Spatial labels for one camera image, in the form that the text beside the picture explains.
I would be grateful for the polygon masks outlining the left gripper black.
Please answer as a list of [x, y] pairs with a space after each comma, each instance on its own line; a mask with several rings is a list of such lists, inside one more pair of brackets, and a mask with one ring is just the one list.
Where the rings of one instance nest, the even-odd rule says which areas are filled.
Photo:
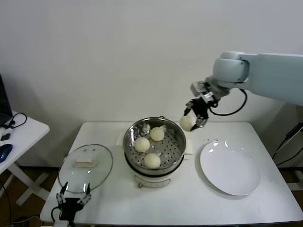
[[68, 187], [68, 182], [64, 184], [61, 188], [60, 192], [56, 194], [56, 199], [59, 204], [59, 209], [61, 211], [60, 220], [74, 221], [76, 213], [83, 209], [83, 204], [88, 203], [91, 199], [91, 189], [90, 184], [88, 184], [85, 196], [81, 199], [79, 198], [66, 198], [64, 197], [64, 193]]

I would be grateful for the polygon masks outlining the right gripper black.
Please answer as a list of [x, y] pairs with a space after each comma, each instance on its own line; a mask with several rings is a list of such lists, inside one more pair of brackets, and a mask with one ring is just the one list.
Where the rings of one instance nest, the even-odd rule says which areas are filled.
[[195, 124], [191, 127], [191, 131], [203, 128], [207, 123], [207, 118], [209, 117], [208, 104], [202, 98], [192, 99], [186, 103], [184, 116], [187, 116], [191, 110], [193, 110], [197, 117]]

